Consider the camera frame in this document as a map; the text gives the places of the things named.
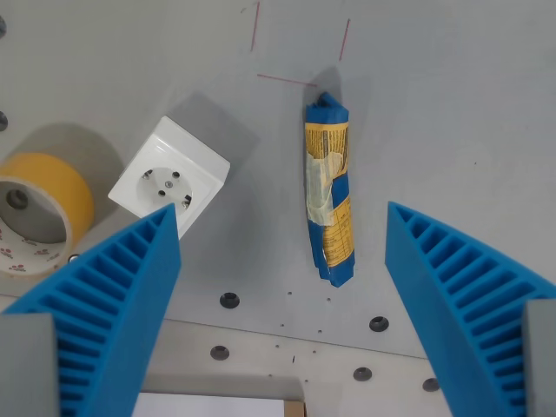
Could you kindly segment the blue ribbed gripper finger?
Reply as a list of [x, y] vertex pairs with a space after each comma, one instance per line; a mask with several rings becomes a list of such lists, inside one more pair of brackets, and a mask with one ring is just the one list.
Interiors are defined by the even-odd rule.
[[130, 416], [180, 273], [168, 204], [81, 253], [5, 313], [48, 314], [62, 416]]
[[418, 211], [387, 205], [385, 264], [454, 416], [526, 415], [521, 322], [555, 286]]

